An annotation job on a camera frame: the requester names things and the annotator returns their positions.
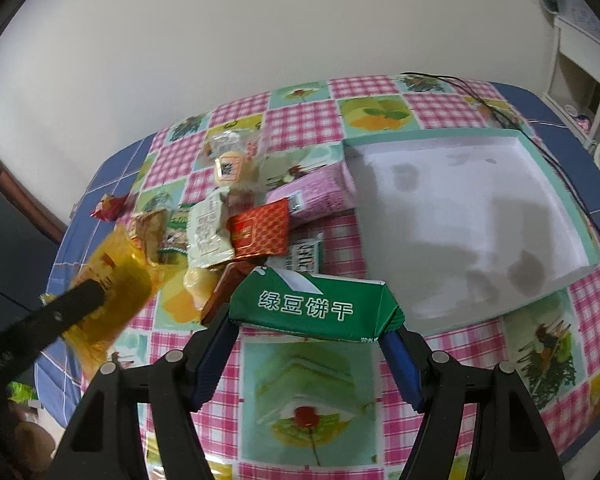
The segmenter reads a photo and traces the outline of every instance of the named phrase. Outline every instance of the pink snack package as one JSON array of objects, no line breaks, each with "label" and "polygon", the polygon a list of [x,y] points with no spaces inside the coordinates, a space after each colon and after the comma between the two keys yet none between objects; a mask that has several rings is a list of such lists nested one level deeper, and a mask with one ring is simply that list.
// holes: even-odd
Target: pink snack package
[{"label": "pink snack package", "polygon": [[344,161],[312,171],[267,193],[267,204],[289,199],[291,227],[356,206],[356,186]]}]

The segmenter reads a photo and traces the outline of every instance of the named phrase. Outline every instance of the dark stain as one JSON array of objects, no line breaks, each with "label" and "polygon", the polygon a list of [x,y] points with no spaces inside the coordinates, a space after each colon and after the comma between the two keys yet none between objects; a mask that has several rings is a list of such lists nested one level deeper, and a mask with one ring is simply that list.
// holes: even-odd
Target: dark stain
[{"label": "dark stain", "polygon": [[466,283],[469,299],[458,301],[456,303],[458,307],[472,306],[476,303],[498,303],[500,291],[481,270],[468,270],[466,272]]},{"label": "dark stain", "polygon": [[525,296],[540,292],[546,280],[544,265],[528,251],[520,252],[520,259],[507,269],[507,278],[514,288]]},{"label": "dark stain", "polygon": [[394,185],[400,191],[413,191],[418,187],[420,170],[413,164],[396,164],[391,167],[394,174]]},{"label": "dark stain", "polygon": [[447,155],[446,158],[450,159],[450,166],[462,166],[469,162],[471,157],[470,153],[458,153],[457,155]]}]

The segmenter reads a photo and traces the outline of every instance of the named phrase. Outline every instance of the snack pile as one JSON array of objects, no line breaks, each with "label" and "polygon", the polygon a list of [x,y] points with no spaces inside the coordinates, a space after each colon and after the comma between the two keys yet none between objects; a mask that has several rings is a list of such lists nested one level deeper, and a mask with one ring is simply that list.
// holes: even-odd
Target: snack pile
[{"label": "snack pile", "polygon": [[217,187],[195,204],[172,209],[156,202],[121,218],[131,200],[103,197],[92,216],[126,218],[125,224],[116,225],[74,285],[96,278],[107,291],[106,304],[64,335],[88,377],[158,290],[174,323],[207,325],[254,269],[321,272],[322,235],[302,239],[293,229],[355,207],[353,179],[343,160],[288,168],[284,178],[272,179],[280,162],[263,171],[268,143],[266,128],[210,134],[200,157],[214,168]]}]

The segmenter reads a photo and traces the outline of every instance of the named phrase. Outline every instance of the red snack package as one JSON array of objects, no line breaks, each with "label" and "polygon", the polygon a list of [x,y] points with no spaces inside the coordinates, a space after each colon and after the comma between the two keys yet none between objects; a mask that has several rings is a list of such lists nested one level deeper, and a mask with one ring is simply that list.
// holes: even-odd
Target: red snack package
[{"label": "red snack package", "polygon": [[125,202],[128,194],[124,196],[113,196],[105,193],[91,212],[92,218],[99,218],[105,222],[116,221],[124,212]]},{"label": "red snack package", "polygon": [[234,260],[286,254],[289,200],[283,198],[232,216],[228,221]]},{"label": "red snack package", "polygon": [[208,299],[202,309],[202,325],[208,326],[214,320],[214,316],[220,310],[220,307],[225,303],[229,303],[235,289],[255,267],[255,264],[249,262],[232,262],[226,266],[222,276],[220,276],[220,281],[211,294],[211,298]]}]

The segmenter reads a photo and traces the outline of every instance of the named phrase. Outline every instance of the green snack package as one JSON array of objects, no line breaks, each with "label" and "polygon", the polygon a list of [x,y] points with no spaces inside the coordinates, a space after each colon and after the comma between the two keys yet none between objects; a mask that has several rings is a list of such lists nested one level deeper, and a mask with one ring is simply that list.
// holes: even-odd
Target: green snack package
[{"label": "green snack package", "polygon": [[333,341],[376,341],[404,323],[384,282],[256,267],[231,296],[231,320]]},{"label": "green snack package", "polygon": [[187,248],[189,247],[189,240],[187,239],[187,221],[189,220],[189,210],[193,204],[182,204],[176,211],[171,215],[171,219],[167,224],[167,228],[164,232],[164,237],[160,248],[158,248],[158,254],[163,259],[166,254],[178,253],[187,255]]}]

